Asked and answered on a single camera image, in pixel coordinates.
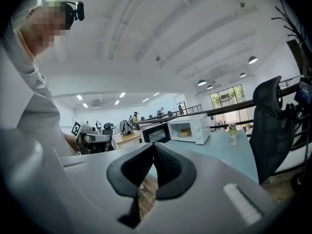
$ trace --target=microwave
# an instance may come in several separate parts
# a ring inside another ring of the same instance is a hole
[[[167,123],[154,125],[147,129],[141,130],[141,138],[143,143],[161,142],[166,143],[170,140],[170,134]]]
[[[203,145],[210,135],[207,114],[178,117],[167,123],[172,140],[195,142]]]

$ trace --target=mesh chair back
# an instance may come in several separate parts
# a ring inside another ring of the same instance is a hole
[[[282,164],[293,145],[294,121],[289,119],[282,129],[285,117],[278,102],[278,82],[281,76],[260,84],[253,93],[256,108],[250,145],[257,165],[259,183],[263,183]]]

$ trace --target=backpack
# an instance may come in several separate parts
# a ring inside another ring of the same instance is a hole
[[[126,136],[126,135],[133,133],[133,128],[132,128],[130,122],[125,120],[125,119],[121,121],[119,128],[120,128],[120,133],[123,136]]]

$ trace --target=microwave window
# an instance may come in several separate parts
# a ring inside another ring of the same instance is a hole
[[[156,142],[166,137],[165,130],[160,129],[148,135],[150,142]]]

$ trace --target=light blue table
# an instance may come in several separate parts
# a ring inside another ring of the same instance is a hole
[[[235,146],[230,145],[229,132],[211,133],[204,145],[177,140],[170,140],[166,144],[215,157],[259,183],[254,154],[244,130],[237,131],[237,144]],[[149,174],[157,178],[157,170],[154,165]]]

